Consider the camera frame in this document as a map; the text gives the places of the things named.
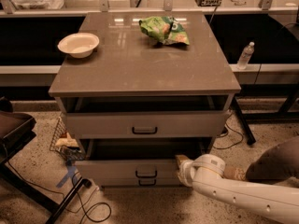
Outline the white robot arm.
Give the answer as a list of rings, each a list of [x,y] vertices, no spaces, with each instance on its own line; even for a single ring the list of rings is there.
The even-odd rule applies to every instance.
[[[184,186],[282,224],[299,224],[299,189],[226,179],[224,160],[210,154],[196,160],[177,155],[176,160]]]

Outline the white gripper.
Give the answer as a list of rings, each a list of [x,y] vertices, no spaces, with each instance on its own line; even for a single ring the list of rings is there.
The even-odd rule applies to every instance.
[[[179,154],[175,156],[178,165],[178,179],[186,187],[192,187],[194,177],[193,161],[185,155]]]

